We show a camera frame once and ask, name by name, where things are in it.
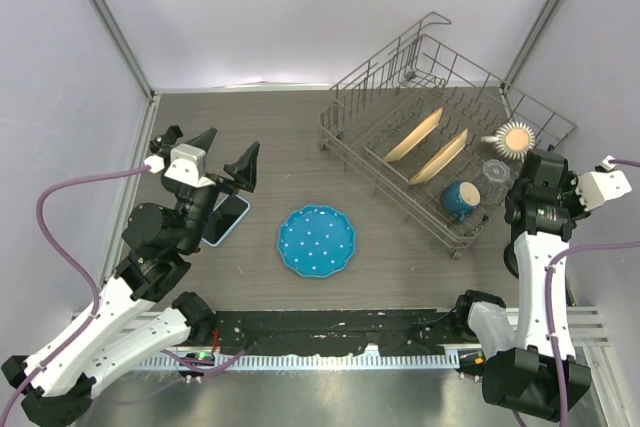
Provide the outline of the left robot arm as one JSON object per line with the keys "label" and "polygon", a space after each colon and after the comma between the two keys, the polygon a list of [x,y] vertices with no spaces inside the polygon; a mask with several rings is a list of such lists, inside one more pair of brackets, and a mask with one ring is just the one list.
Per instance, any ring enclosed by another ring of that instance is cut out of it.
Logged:
{"label": "left robot arm", "polygon": [[[206,170],[207,153],[217,131],[209,128],[182,142],[181,129],[170,126],[149,143],[150,156],[139,167],[55,184],[36,203],[38,226],[52,247],[84,278],[92,300],[54,340],[30,355],[14,355],[1,370],[14,391],[4,407],[6,421],[19,403],[37,426],[69,426],[115,380],[161,350],[184,342],[200,346],[210,340],[216,315],[194,292],[180,294],[146,325],[121,331],[169,294],[189,271],[187,256],[199,251],[215,202],[222,193],[253,192],[257,184],[259,142],[223,174]],[[122,238],[130,251],[98,286],[88,272],[52,236],[44,220],[44,203],[67,187],[149,172],[176,198],[174,207],[142,203],[128,216]]]}

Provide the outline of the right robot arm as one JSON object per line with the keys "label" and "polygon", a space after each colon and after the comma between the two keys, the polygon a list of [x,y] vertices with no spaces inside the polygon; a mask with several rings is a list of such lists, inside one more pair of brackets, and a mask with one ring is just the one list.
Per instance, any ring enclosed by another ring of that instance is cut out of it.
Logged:
{"label": "right robot arm", "polygon": [[478,340],[484,361],[460,368],[482,383],[486,403],[561,426],[591,386],[588,366],[576,359],[567,319],[566,251],[586,213],[567,160],[534,149],[505,199],[511,240],[504,259],[516,266],[518,319],[510,324],[504,301],[468,290],[458,298],[451,327],[465,342]]}

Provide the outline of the phone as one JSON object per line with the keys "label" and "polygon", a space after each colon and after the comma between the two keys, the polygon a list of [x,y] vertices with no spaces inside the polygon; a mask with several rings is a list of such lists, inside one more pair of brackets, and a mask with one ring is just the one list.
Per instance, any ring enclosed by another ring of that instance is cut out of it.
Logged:
{"label": "phone", "polygon": [[215,205],[203,230],[201,240],[218,247],[247,215],[250,203],[238,196],[227,196]]}

